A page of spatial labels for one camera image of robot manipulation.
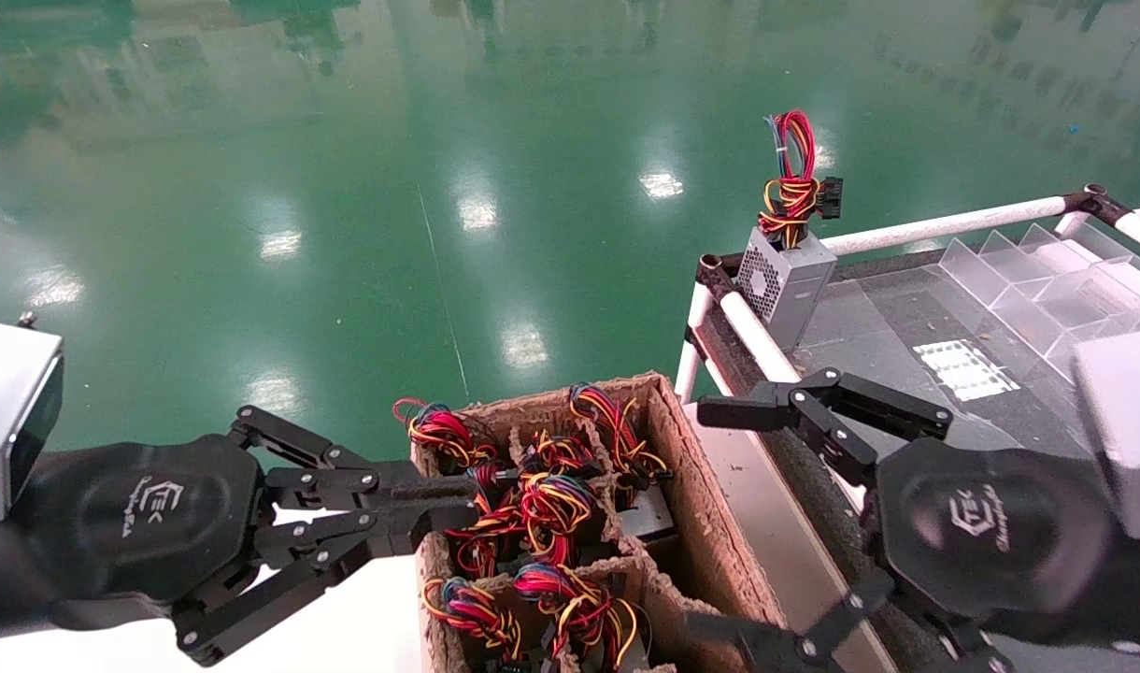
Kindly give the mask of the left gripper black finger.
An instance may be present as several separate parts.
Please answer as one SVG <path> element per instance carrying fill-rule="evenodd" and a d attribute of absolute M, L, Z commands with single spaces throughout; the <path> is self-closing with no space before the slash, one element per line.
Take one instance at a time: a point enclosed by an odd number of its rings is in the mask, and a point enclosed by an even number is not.
<path fill-rule="evenodd" d="M 373 461 L 268 410 L 245 406 L 236 413 L 229 438 L 242 449 L 262 447 L 288 461 L 264 476 L 264 489 L 276 506 L 298 510 L 435 506 L 453 501 L 467 506 L 477 483 L 466 476 L 421 475 L 412 461 Z"/>
<path fill-rule="evenodd" d="M 314 522 L 259 525 L 238 556 L 173 622 L 178 648 L 202 667 L 228 659 L 378 558 L 412 556 L 433 532 L 467 527 L 472 506 L 360 508 Z"/>

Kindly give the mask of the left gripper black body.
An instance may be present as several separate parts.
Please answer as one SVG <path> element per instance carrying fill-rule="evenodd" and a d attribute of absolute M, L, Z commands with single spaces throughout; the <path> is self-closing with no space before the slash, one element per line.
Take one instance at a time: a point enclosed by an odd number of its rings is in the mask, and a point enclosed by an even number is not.
<path fill-rule="evenodd" d="M 0 638 L 169 619 L 181 646 L 246 646 L 276 625 L 252 526 L 263 471 L 237 432 L 177 446 L 23 452 L 0 478 Z"/>

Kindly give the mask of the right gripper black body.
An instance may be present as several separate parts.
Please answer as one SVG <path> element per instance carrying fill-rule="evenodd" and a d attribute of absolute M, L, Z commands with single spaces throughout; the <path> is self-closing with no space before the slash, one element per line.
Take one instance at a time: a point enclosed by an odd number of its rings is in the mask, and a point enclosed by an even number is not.
<path fill-rule="evenodd" d="M 1140 648 L 1140 540 L 1090 461 L 918 439 L 878 461 L 874 504 L 885 562 L 936 621 Z"/>

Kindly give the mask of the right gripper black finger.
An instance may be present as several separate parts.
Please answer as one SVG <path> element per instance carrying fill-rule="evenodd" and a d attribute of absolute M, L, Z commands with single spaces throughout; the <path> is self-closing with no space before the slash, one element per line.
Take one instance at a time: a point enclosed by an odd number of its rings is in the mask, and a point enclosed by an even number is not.
<path fill-rule="evenodd" d="M 698 610 L 685 614 L 684 627 L 689 636 L 736 647 L 749 672 L 842 672 L 834 663 L 836 649 L 885 605 L 907 602 L 906 587 L 890 571 L 869 571 L 804 632 Z M 919 622 L 940 632 L 948 651 L 945 659 L 929 662 L 921 672 L 1009 672 L 1010 660 L 970 623 L 938 623 L 925 613 Z"/>
<path fill-rule="evenodd" d="M 848 419 L 906 440 L 945 439 L 953 422 L 953 413 L 933 402 L 833 367 L 797 382 L 763 380 L 746 396 L 705 396 L 695 417 L 701 425 L 731 430 L 791 430 L 856 487 L 876 486 L 880 455 Z"/>

